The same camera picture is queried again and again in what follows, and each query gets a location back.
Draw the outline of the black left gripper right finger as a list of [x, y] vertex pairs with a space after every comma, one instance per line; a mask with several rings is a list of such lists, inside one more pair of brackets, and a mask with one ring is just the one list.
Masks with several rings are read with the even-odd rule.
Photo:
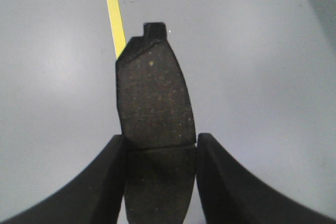
[[207, 223], [335, 223], [262, 182], [209, 133], [198, 136], [196, 180]]

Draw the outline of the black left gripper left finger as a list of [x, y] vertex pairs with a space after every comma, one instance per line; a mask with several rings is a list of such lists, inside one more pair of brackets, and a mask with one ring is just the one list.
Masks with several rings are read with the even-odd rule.
[[63, 188], [5, 223], [117, 223], [126, 177], [122, 135]]

